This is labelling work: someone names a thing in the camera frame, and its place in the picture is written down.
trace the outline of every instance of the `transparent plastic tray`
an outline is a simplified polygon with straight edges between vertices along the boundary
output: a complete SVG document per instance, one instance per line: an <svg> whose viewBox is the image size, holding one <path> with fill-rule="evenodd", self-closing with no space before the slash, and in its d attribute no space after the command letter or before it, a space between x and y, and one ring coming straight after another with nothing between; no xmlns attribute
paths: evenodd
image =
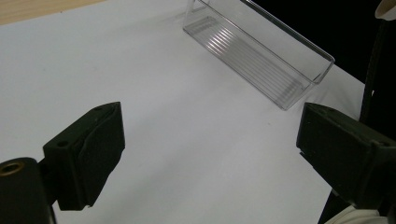
<svg viewBox="0 0 396 224"><path fill-rule="evenodd" d="M190 0L183 30L287 110L334 58L249 0Z"/></svg>

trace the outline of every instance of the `white surface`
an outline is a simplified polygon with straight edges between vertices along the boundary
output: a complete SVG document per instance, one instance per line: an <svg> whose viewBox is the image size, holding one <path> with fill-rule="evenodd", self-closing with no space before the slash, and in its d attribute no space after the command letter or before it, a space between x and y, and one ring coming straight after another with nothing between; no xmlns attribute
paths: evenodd
<svg viewBox="0 0 396 224"><path fill-rule="evenodd" d="M295 146L305 101L356 119L363 85L334 66L282 111L181 29L185 0L109 0L0 26L0 157L120 101L121 161L60 224L317 223L331 190Z"/></svg>

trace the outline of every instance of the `white table surface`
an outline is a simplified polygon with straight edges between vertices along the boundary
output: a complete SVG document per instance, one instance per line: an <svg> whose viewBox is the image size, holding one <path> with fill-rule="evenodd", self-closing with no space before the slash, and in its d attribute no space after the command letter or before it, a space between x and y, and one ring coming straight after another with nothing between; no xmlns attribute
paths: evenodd
<svg viewBox="0 0 396 224"><path fill-rule="evenodd" d="M331 187L295 146L304 102L357 119L334 66L280 110L181 29L186 0L108 0L0 26L0 158L120 101L126 148L93 207L59 224L314 224Z"/></svg>

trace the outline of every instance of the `black background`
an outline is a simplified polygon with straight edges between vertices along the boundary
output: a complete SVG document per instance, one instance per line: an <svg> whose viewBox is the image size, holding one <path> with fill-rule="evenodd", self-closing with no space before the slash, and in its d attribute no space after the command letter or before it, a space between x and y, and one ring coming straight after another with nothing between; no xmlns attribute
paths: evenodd
<svg viewBox="0 0 396 224"><path fill-rule="evenodd" d="M266 0L256 4L330 53L335 64L361 82L380 20L380 0Z"/></svg>

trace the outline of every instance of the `screw hole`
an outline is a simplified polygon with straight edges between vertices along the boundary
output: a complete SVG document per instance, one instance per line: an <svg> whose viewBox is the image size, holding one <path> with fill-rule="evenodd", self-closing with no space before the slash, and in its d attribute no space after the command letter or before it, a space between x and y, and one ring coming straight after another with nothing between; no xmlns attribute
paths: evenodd
<svg viewBox="0 0 396 224"><path fill-rule="evenodd" d="M23 168L23 165L24 165L23 162L20 161L6 164L3 167L1 167L0 176L15 174Z"/></svg>
<svg viewBox="0 0 396 224"><path fill-rule="evenodd" d="M58 147L65 147L65 146L67 146L69 144L69 142L67 142L67 141L62 141L62 142L59 142L58 144L57 144L57 146Z"/></svg>

